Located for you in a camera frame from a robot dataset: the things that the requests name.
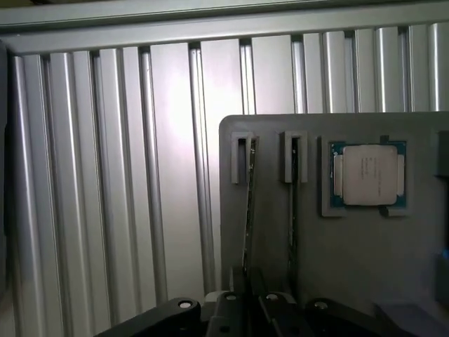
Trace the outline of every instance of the horizontal metal bar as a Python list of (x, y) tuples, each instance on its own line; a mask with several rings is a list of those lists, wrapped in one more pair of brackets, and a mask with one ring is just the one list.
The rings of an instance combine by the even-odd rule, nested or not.
[(251, 13), (260, 11), (313, 8), (317, 6), (354, 5), (367, 3), (386, 3), (403, 0), (134, 0), (110, 1), (102, 3), (63, 4), (33, 8), (10, 8), (0, 11), (0, 29), (17, 29), (49, 25), (62, 27), (85, 27), (115, 22), (136, 22), (139, 20), (166, 20), (181, 15), (220, 15), (230, 13)]
[(170, 24), (154, 22), (98, 27), (90, 30), (9, 34), (1, 35), (0, 39), (14, 53), (47, 53), (374, 26), (417, 25), (446, 21), (448, 13), (449, 2), (437, 1), (425, 4), (240, 15), (233, 18), (174, 20)]

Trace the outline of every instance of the vertical metal rib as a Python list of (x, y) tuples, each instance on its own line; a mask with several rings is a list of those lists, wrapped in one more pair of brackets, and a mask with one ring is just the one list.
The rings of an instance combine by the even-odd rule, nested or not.
[(240, 63), (243, 91), (243, 113), (255, 114), (253, 50), (250, 40), (241, 41)]
[(410, 45), (409, 31), (406, 27), (399, 30), (399, 88), (402, 98), (402, 111), (410, 111)]
[(253, 38), (255, 111), (294, 114), (290, 35)]
[(206, 113), (204, 111), (203, 65), (201, 49), (190, 50), (190, 81), (195, 142), (196, 184), (198, 189), (201, 256), (203, 261), (204, 291), (215, 291), (215, 261), (213, 254), (212, 213), (210, 209), (210, 183)]
[(201, 42), (215, 282), (221, 289), (220, 151), (218, 129), (230, 114), (243, 114), (238, 39)]
[(376, 112), (374, 30), (355, 32), (357, 112)]
[(321, 35), (319, 33), (304, 34), (303, 41), (306, 70), (307, 113), (322, 114), (325, 111), (325, 105)]
[(123, 106), (121, 55), (116, 49), (100, 51), (102, 97), (105, 125), (104, 146), (107, 158), (107, 230), (117, 322), (123, 322), (139, 312), (138, 279), (136, 277), (135, 235), (132, 205), (128, 145), (126, 143), (126, 112)]
[(428, 26), (410, 26), (408, 30), (410, 61), (410, 109), (430, 110)]
[(91, 276), (87, 258), (87, 239), (83, 188), (79, 163), (79, 130), (74, 97), (72, 56), (51, 54), (51, 105), (55, 137), (56, 177), (58, 179), (61, 233), (67, 266), (67, 285), (75, 336), (93, 334)]
[(43, 297), (45, 301), (46, 336), (63, 336), (64, 289), (58, 255), (58, 222), (55, 212), (52, 167), (51, 130), (47, 115), (47, 92), (44, 88), (42, 59), (38, 55), (24, 57), (28, 101), (29, 136), (32, 140), (35, 207), (39, 231), (41, 259), (45, 261)]
[(344, 33), (344, 66), (346, 77), (346, 108), (348, 112), (358, 112), (356, 103), (356, 53), (354, 32)]
[(398, 28), (380, 28), (377, 35), (377, 89), (380, 112), (404, 111), (400, 93)]
[(325, 33), (323, 45), (327, 112), (331, 114), (347, 112), (344, 32)]
[(93, 68), (93, 89), (94, 89), (94, 102), (95, 102), (95, 117), (98, 126), (98, 167), (99, 167), (99, 179), (100, 179), (100, 207), (102, 208), (102, 218), (104, 222), (105, 236), (105, 262), (107, 267), (107, 295), (109, 299), (109, 317), (111, 325), (115, 325), (118, 322), (116, 308), (116, 296), (114, 295), (116, 282), (114, 278), (114, 261), (111, 254), (111, 242), (112, 234), (109, 230), (108, 220), (110, 218), (110, 205), (108, 204), (109, 191), (109, 170), (107, 169), (107, 137), (106, 137), (106, 124), (105, 124), (105, 100), (103, 99), (103, 85), (102, 85), (102, 70), (100, 53), (92, 53), (91, 65)]
[(431, 110), (449, 110), (449, 22), (430, 27)]
[(142, 54), (142, 82), (144, 120), (147, 134), (148, 182), (150, 195), (150, 216), (152, 226), (154, 281), (156, 304), (168, 300), (166, 257), (163, 247), (163, 222), (161, 190), (159, 187), (159, 163), (157, 158), (156, 122), (153, 105), (152, 67), (149, 52)]
[(189, 49), (166, 44), (150, 52), (168, 298), (202, 298)]
[(307, 113), (306, 72), (304, 63), (304, 42), (302, 37), (292, 40), (293, 84), (295, 87), (295, 113)]
[(22, 302), (21, 328), (24, 336), (47, 336), (43, 273), (39, 244), (36, 192), (29, 132), (29, 110), (26, 98), (23, 60), (14, 57), (13, 83), (15, 106), (15, 219), (17, 221)]
[(107, 250), (105, 219), (102, 210), (102, 186), (100, 178), (100, 153), (96, 118), (93, 69), (88, 51), (73, 54), (76, 107), (78, 111), (81, 176), (84, 192), (84, 211), (88, 260), (90, 268), (93, 333), (100, 333), (111, 326), (107, 283)]
[(123, 49), (123, 69), (128, 114), (128, 137), (132, 200), (137, 244), (138, 277), (142, 301), (141, 311), (156, 306), (153, 248), (149, 217), (147, 156), (145, 150), (142, 90), (140, 85), (140, 53), (137, 47)]

